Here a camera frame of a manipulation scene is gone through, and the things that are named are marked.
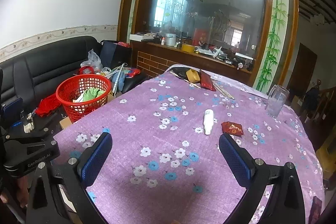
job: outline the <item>metal screw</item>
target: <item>metal screw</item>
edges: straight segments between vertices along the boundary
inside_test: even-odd
[[[70,165],[73,165],[73,164],[75,164],[77,162],[77,159],[76,158],[70,158],[69,160],[68,160],[68,163],[70,164]]]
[[[262,159],[260,159],[260,158],[256,158],[254,161],[258,165],[263,165],[264,164],[264,161]]]
[[[42,169],[43,167],[45,167],[45,162],[40,162],[37,167]]]
[[[288,163],[287,163],[287,167],[288,167],[289,169],[293,169],[295,166],[294,166],[293,163],[288,162]]]

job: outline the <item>blue cloth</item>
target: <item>blue cloth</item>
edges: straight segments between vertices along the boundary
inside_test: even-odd
[[[115,73],[112,76],[112,82],[115,83],[117,80],[119,72]],[[122,91],[124,88],[124,84],[125,84],[125,78],[126,78],[126,74],[124,73],[124,71],[121,72],[120,77],[119,77],[119,81],[118,81],[118,90]]]

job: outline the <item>chopstick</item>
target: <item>chopstick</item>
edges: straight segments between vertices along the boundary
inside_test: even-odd
[[[191,83],[191,82],[189,82],[189,81],[186,80],[186,79],[183,79],[182,77],[178,76],[176,73],[174,73],[174,72],[172,72],[172,71],[170,71],[170,73],[171,73],[172,75],[175,75],[176,77],[178,77],[178,78],[180,78],[180,79],[186,81],[187,83],[192,84],[193,86],[195,86],[195,87],[197,87],[197,88],[199,88],[199,89],[201,88],[200,86],[198,86],[198,85],[196,85],[196,84],[194,84],[194,83]]]
[[[213,85],[219,90],[219,92],[223,95],[228,96],[230,99],[235,99],[229,92],[221,88],[218,84],[216,84],[214,81],[212,81]]]

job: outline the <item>doorway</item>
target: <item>doorway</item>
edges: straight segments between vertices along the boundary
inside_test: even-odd
[[[315,69],[316,60],[317,54],[300,43],[295,66],[287,85],[290,101],[295,95],[300,98],[304,97]]]

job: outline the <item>black leather sofa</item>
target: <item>black leather sofa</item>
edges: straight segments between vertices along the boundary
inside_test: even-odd
[[[37,47],[0,63],[3,69],[1,104],[7,105],[21,97],[25,112],[31,112],[43,98],[53,94],[60,83],[78,71],[91,49],[100,55],[102,45],[94,37],[73,37]],[[126,79],[122,93],[145,79],[143,73]]]

